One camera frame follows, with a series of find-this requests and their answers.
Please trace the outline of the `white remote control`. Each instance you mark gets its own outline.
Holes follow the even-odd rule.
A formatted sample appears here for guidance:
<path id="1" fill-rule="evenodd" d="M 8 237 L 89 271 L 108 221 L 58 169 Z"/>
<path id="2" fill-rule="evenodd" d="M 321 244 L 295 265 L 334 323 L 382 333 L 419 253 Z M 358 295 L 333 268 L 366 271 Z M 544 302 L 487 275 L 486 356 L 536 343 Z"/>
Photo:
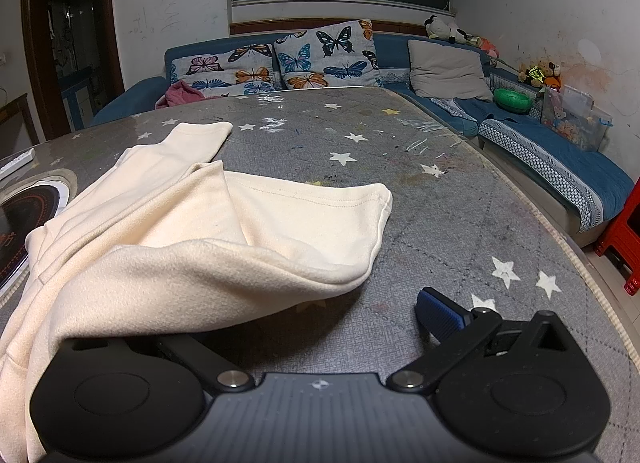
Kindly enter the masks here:
<path id="1" fill-rule="evenodd" d="M 14 174 L 15 171 L 18 171 L 29 163 L 32 163 L 34 157 L 35 151 L 33 149 L 30 149 L 21 153 L 19 156 L 12 158 L 12 160 L 10 160 L 0 168 L 0 180 L 6 179 L 6 177 Z"/>

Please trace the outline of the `left butterfly pillow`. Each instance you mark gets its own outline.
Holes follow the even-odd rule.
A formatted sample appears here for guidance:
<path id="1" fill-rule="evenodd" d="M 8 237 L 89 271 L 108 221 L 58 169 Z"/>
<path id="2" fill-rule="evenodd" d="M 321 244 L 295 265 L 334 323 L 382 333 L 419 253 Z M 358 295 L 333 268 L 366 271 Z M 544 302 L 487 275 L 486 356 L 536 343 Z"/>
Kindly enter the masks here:
<path id="1" fill-rule="evenodd" d="M 270 44 L 173 59 L 169 74 L 173 84 L 184 82 L 205 98 L 249 96 L 280 89 Z"/>

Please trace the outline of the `green bowl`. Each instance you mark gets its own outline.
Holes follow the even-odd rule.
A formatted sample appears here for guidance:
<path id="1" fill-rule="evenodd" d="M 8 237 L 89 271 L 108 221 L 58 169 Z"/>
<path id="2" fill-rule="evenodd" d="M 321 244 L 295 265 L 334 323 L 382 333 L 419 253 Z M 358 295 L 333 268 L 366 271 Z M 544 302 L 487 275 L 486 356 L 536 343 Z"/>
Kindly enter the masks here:
<path id="1" fill-rule="evenodd" d="M 494 91 L 494 102 L 503 110 L 518 114 L 527 113 L 534 105 L 534 101 L 527 94 L 506 88 Z"/>

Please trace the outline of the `cream sweatshirt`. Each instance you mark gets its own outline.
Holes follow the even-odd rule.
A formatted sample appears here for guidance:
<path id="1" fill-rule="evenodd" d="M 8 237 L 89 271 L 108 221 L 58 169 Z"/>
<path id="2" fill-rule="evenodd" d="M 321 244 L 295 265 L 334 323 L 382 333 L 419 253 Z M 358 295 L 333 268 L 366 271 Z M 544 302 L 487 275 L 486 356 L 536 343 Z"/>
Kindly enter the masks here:
<path id="1" fill-rule="evenodd" d="M 28 403 L 65 339 L 230 327 L 368 279 L 393 197 L 224 168 L 227 122 L 127 149 L 27 235 L 29 276 L 1 336 L 1 455 L 43 453 Z"/>

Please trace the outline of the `grey star tablecloth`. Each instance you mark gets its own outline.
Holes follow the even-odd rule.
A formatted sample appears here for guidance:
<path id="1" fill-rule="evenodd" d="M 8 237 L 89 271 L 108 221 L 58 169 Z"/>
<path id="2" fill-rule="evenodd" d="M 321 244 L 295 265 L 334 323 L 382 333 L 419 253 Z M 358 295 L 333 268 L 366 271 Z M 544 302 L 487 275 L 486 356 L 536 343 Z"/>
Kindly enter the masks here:
<path id="1" fill-rule="evenodd" d="M 416 355 L 416 292 L 507 318 L 559 313 L 611 398 L 598 446 L 639 457 L 639 358 L 586 256 L 489 160 L 380 88 L 221 98 L 35 149 L 78 192 L 30 241 L 1 339 L 1 455 L 70 334 L 227 327 L 263 369 L 378 370 Z"/>

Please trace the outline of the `black round induction cooktop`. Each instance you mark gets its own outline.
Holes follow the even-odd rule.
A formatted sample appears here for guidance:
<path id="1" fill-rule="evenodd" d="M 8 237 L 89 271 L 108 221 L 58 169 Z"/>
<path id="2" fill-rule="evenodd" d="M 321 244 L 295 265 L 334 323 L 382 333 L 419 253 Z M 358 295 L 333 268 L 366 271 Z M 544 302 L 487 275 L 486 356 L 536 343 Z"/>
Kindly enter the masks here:
<path id="1" fill-rule="evenodd" d="M 1 305 L 28 277 L 26 238 L 56 217 L 77 194 L 67 168 L 30 176 L 1 190 Z"/>

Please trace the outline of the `black white plush toy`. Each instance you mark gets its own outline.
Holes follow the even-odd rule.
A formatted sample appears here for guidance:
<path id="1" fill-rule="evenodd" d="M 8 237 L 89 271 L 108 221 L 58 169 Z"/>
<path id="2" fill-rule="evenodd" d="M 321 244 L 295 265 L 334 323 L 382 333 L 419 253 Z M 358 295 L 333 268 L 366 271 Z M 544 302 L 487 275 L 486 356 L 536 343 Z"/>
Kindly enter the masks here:
<path id="1" fill-rule="evenodd" d="M 437 15 L 431 15 L 424 21 L 426 36 L 430 39 L 446 40 L 450 44 L 479 47 L 480 38 L 465 32 L 456 23 L 446 23 Z"/>

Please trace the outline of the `butterfly pillow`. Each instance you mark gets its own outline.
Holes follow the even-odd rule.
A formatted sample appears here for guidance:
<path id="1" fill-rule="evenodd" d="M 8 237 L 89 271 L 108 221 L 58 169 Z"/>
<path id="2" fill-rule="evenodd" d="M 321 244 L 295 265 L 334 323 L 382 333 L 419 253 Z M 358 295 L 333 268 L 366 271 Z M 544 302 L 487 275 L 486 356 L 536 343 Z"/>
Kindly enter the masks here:
<path id="1" fill-rule="evenodd" d="M 382 87 L 369 19 L 288 34 L 273 43 L 288 89 Z"/>
<path id="2" fill-rule="evenodd" d="M 270 44 L 173 59 L 169 74 L 173 84 L 184 82 L 205 98 L 249 96 L 280 89 Z"/>

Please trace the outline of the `blue corner sofa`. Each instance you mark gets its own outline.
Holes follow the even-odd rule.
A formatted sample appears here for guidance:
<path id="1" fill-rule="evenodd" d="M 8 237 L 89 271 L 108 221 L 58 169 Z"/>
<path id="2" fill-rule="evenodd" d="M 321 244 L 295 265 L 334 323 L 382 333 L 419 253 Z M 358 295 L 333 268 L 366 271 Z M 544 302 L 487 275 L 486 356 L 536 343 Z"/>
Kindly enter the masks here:
<path id="1" fill-rule="evenodd" d="M 251 44 L 272 45 L 273 70 L 280 80 L 280 89 L 277 91 L 287 90 L 273 49 L 273 43 L 285 35 L 288 34 L 224 38 L 170 48 L 165 53 L 164 76 L 138 82 L 102 108 L 94 120 L 103 124 L 153 110 L 155 102 L 172 85 L 169 65 L 173 59 L 200 53 L 226 52 Z M 526 177 L 527 186 L 538 186 L 577 215 L 578 233 L 582 235 L 598 229 L 623 210 L 634 183 L 612 160 L 599 151 L 588 152 L 577 148 L 541 123 L 540 105 L 535 105 L 527 113 L 515 114 L 495 104 L 494 91 L 498 88 L 493 81 L 497 76 L 488 70 L 487 52 L 471 46 L 441 44 L 436 40 L 414 36 L 374 33 L 373 39 L 383 88 L 400 93 L 459 134 L 477 139 L 481 146 L 491 145 L 501 151 L 506 161 Z M 477 52 L 492 92 L 492 100 L 419 97 L 410 84 L 409 40 L 433 41 L 435 44 Z"/>

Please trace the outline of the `yellow orange plush toys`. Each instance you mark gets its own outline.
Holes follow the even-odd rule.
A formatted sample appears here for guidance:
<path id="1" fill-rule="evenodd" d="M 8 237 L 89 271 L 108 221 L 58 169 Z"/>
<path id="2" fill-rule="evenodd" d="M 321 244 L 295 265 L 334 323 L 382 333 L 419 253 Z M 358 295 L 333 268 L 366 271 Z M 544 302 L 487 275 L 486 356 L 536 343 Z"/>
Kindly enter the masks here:
<path id="1" fill-rule="evenodd" d="M 548 87 L 560 90 L 562 88 L 561 67 L 549 60 L 540 60 L 529 66 L 521 64 L 518 68 L 518 81 L 535 89 Z"/>

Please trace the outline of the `clear plastic storage box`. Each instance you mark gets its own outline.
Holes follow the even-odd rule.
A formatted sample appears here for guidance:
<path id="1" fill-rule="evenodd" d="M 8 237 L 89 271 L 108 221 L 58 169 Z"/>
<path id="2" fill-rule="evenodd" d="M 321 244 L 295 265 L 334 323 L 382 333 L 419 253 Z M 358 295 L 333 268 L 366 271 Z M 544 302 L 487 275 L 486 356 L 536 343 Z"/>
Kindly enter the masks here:
<path id="1" fill-rule="evenodd" d="M 589 93 L 569 85 L 560 90 L 546 88 L 541 123 L 572 142 L 577 148 L 596 152 L 613 127 L 612 116 L 600 110 Z"/>

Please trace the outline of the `pink cloth on sofa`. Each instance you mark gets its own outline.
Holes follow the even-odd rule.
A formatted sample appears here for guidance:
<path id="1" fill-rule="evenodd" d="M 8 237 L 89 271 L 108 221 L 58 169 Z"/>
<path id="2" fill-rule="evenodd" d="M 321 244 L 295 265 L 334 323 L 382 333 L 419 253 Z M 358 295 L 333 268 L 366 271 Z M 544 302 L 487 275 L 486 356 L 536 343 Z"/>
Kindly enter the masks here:
<path id="1" fill-rule="evenodd" d="M 170 85 L 167 90 L 155 102 L 155 110 L 171 108 L 172 106 L 185 105 L 206 100 L 206 97 L 196 88 L 188 85 L 184 80 L 179 80 Z"/>

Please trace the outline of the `grey plain cushion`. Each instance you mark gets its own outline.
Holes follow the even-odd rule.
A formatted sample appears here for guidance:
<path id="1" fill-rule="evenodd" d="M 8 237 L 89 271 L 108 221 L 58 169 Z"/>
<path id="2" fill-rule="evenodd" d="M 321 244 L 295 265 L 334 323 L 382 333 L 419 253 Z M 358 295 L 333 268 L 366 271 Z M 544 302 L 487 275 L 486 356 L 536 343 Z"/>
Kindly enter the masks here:
<path id="1" fill-rule="evenodd" d="M 409 40 L 408 50 L 410 84 L 419 97 L 492 100 L 477 52 L 424 40 Z"/>

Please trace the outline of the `red plastic stool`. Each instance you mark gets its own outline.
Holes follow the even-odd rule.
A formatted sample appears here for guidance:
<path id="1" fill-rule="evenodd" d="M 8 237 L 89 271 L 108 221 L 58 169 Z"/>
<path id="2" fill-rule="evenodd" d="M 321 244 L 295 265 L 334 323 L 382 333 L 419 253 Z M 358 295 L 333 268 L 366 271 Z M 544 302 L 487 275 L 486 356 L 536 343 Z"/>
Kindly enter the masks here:
<path id="1" fill-rule="evenodd" d="M 612 249 L 629 269 L 624 289 L 630 296 L 639 292 L 639 196 L 639 183 L 636 182 L 623 210 L 608 224 L 596 246 L 598 256 Z"/>

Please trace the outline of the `right butterfly pillow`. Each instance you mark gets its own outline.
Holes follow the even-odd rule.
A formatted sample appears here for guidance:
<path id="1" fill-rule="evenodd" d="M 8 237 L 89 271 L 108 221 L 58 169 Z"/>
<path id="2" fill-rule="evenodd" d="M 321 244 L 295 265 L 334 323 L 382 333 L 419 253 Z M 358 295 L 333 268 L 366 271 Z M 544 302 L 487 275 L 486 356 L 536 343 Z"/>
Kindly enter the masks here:
<path id="1" fill-rule="evenodd" d="M 369 19 L 288 34 L 273 43 L 288 89 L 382 87 Z"/>

